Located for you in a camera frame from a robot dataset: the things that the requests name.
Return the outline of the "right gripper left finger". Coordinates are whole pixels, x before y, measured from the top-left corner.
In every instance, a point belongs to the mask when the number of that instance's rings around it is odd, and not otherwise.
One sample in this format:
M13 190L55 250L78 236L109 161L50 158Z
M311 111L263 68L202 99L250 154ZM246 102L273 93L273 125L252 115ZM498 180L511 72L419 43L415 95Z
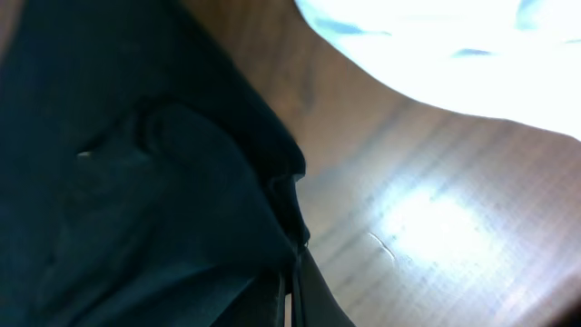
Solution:
M212 327L283 327L285 321L285 281L274 272L257 277Z

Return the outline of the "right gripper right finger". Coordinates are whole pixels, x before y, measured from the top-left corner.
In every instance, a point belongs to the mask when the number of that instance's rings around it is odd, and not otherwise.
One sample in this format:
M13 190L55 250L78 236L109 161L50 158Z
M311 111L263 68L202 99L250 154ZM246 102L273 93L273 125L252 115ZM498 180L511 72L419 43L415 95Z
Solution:
M292 327L355 327L335 300L307 249L294 265L291 285Z

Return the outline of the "dark teal t-shirt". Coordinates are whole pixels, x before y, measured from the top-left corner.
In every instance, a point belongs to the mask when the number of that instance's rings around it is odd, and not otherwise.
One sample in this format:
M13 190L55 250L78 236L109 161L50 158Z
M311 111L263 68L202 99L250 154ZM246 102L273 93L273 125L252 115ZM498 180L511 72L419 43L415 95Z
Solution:
M209 326L309 233L295 141L176 1L27 1L1 64L1 323Z

